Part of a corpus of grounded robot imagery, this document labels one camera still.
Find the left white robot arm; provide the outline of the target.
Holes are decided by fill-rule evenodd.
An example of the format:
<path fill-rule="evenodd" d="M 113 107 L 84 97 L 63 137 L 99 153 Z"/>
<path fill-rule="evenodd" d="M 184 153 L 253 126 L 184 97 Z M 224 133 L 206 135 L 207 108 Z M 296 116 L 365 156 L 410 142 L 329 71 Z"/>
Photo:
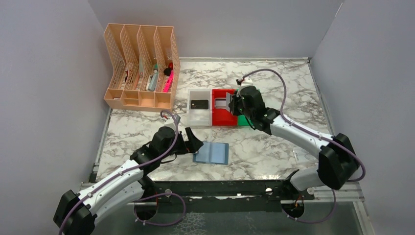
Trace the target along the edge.
<path fill-rule="evenodd" d="M 103 180 L 75 193 L 65 192 L 58 204 L 54 223 L 60 235 L 90 235 L 96 225 L 113 211 L 133 201 L 157 202 L 161 196 L 148 174 L 168 156 L 197 153 L 204 145 L 191 128 L 188 140 L 171 127 L 161 127 L 152 140 L 135 150 L 130 159 Z"/>

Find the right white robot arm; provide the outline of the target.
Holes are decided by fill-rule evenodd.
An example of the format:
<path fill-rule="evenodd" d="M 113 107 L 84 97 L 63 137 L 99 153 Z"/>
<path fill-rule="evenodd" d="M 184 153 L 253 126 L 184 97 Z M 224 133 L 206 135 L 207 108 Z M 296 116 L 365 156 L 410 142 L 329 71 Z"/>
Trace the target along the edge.
<path fill-rule="evenodd" d="M 285 187 L 291 191 L 319 186 L 339 190 L 360 166 L 346 135 L 331 136 L 294 123 L 281 111 L 266 107 L 254 86 L 227 94 L 226 101 L 227 110 L 234 116 L 243 115 L 253 129 L 283 138 L 318 160 L 317 167 L 296 170 L 285 179 Z"/>

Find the blue crest white card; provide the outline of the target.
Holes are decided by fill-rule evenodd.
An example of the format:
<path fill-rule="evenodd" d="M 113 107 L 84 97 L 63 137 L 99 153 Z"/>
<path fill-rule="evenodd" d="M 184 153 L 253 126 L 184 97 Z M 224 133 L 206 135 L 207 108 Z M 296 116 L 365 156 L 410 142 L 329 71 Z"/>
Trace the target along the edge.
<path fill-rule="evenodd" d="M 214 108 L 215 109 L 227 109 L 227 100 L 226 98 L 216 98 L 214 101 Z"/>

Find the blue leather card holder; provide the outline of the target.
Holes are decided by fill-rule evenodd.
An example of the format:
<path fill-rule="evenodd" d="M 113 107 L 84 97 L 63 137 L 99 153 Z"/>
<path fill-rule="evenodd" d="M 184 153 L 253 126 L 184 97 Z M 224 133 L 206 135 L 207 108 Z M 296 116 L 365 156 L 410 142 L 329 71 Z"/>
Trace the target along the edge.
<path fill-rule="evenodd" d="M 229 144 L 222 142 L 203 142 L 203 146 L 193 154 L 194 163 L 228 165 Z"/>

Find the peach plastic file organizer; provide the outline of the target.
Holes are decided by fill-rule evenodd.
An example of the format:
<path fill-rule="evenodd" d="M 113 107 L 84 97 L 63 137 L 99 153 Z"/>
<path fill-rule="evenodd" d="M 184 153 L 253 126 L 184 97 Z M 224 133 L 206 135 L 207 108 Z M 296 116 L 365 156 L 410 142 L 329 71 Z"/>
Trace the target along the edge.
<path fill-rule="evenodd" d="M 181 63 L 173 26 L 110 23 L 104 31 L 113 75 L 104 100 L 112 109 L 157 112 L 172 110 Z M 154 92 L 146 90 L 147 80 L 157 64 L 159 77 Z M 168 93 L 165 68 L 174 71 Z"/>

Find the white plastic bin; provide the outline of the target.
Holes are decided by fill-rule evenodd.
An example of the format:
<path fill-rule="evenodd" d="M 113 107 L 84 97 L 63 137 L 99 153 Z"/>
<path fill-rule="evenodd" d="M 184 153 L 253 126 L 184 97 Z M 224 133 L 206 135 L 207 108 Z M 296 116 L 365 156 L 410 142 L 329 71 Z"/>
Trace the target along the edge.
<path fill-rule="evenodd" d="M 190 101 L 207 99 L 209 109 L 190 109 Z M 189 126 L 212 126 L 212 89 L 189 89 L 187 93 L 187 123 Z"/>

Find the red plastic bin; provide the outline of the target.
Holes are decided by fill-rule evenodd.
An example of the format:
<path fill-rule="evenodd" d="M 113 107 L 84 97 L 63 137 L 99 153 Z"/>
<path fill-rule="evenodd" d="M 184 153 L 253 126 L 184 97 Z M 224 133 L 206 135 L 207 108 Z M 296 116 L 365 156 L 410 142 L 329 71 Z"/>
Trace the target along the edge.
<path fill-rule="evenodd" d="M 226 93 L 233 94 L 235 89 L 213 89 L 212 90 L 212 125 L 213 126 L 236 126 L 237 116 L 232 115 L 226 109 L 215 109 L 216 98 L 226 98 Z"/>

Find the green plastic bin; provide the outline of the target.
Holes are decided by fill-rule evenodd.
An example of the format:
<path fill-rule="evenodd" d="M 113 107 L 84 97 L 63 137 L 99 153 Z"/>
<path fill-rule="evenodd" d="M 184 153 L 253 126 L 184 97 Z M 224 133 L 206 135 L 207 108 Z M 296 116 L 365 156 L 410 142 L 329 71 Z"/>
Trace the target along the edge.
<path fill-rule="evenodd" d="M 266 112 L 260 90 L 255 86 L 245 87 L 242 91 L 237 90 L 234 92 L 233 101 L 233 115 L 237 116 L 237 125 L 255 128 L 252 120 L 258 122 Z"/>

